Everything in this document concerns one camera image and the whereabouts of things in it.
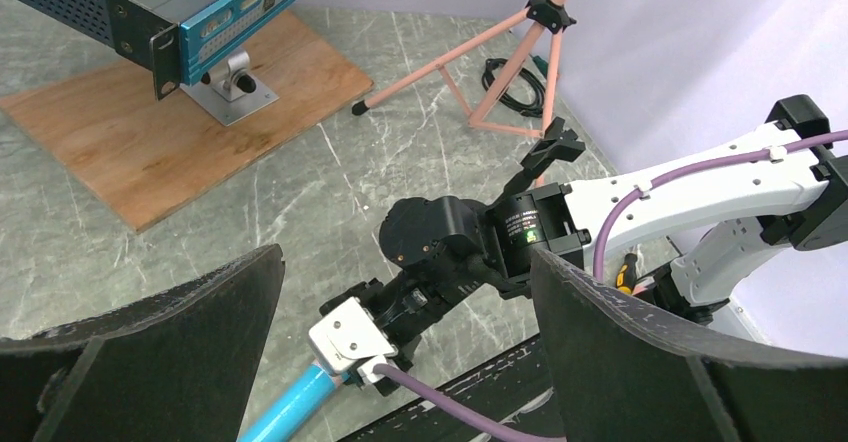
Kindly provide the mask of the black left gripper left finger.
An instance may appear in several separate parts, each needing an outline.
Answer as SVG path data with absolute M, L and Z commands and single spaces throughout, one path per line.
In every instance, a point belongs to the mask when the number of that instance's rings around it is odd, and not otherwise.
M 234 441 L 285 275 L 269 244 L 98 316 L 1 343 L 5 441 Z

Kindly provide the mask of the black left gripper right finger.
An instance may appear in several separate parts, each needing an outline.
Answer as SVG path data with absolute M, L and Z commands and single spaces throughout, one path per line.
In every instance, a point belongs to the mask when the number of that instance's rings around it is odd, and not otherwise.
M 531 291 L 571 441 L 843 441 L 847 363 L 729 336 L 550 252 Z

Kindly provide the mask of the black round disc stand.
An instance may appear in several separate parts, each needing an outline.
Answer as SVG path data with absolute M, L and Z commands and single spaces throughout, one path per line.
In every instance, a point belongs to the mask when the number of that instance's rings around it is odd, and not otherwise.
M 586 150 L 578 134 L 566 127 L 562 117 L 555 117 L 544 135 L 520 161 L 521 170 L 503 187 L 501 196 L 512 196 L 527 190 L 554 161 L 574 162 Z

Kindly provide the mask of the blue cylindrical tube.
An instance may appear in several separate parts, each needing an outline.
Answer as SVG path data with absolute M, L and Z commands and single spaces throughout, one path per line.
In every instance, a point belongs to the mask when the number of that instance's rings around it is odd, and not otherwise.
M 347 379 L 313 362 L 238 441 L 288 441 Z

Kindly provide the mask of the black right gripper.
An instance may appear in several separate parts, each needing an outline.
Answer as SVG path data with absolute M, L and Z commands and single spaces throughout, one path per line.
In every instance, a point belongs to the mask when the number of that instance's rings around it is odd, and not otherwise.
M 398 347 L 399 354 L 390 359 L 389 366 L 407 372 L 413 366 L 413 355 L 422 334 L 464 301 L 464 278 L 396 276 L 386 284 L 377 279 L 359 282 L 320 306 L 321 318 L 349 297 L 360 300 L 378 328 Z M 384 375 L 374 385 L 358 385 L 349 376 L 346 382 L 359 387 L 373 386 L 383 396 L 400 387 Z

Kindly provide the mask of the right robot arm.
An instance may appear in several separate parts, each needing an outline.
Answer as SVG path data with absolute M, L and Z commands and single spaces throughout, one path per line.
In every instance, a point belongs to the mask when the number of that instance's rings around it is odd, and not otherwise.
M 408 370 L 420 336 L 479 287 L 529 297 L 531 258 L 545 250 L 596 278 L 610 251 L 702 227 L 687 254 L 662 266 L 661 308 L 707 323 L 735 286 L 786 248 L 812 251 L 847 239 L 847 161 L 807 95 L 777 101 L 755 130 L 710 150 L 637 172 L 537 186 L 557 160 L 585 149 L 556 118 L 491 202 L 453 195 L 396 201 L 378 245 L 398 268 L 388 283 L 361 282 L 328 300 L 307 333 L 326 372 L 393 390 L 374 370 Z

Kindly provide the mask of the pink music stand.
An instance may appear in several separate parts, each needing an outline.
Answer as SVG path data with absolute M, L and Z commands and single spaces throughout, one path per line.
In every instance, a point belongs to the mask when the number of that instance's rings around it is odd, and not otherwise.
M 528 0 L 526 6 L 517 13 L 435 58 L 423 67 L 394 82 L 392 85 L 378 91 L 376 94 L 354 103 L 351 108 L 351 113 L 355 116 L 363 115 L 403 89 L 410 87 L 422 78 L 437 72 L 441 75 L 445 85 L 459 102 L 470 127 L 492 132 L 532 137 L 536 139 L 541 138 L 544 132 L 552 124 L 554 118 L 553 111 L 556 99 L 556 88 L 559 79 L 560 56 L 564 34 L 568 27 L 575 24 L 575 20 L 566 11 L 566 1 L 567 0 Z M 447 65 L 491 39 L 511 31 L 524 22 L 528 22 L 530 27 L 521 39 L 517 48 L 497 73 L 495 80 L 486 89 L 482 100 L 476 107 L 469 106 L 463 93 L 460 91 L 453 77 L 447 70 Z M 496 103 L 500 101 L 501 97 L 506 94 L 513 80 L 524 68 L 525 61 L 530 58 L 531 52 L 536 47 L 536 43 L 544 35 L 548 35 L 550 37 L 550 42 L 547 58 L 548 69 L 545 74 L 545 92 L 542 105 L 541 127 L 539 129 L 527 129 L 487 122 L 485 117 L 495 107 Z

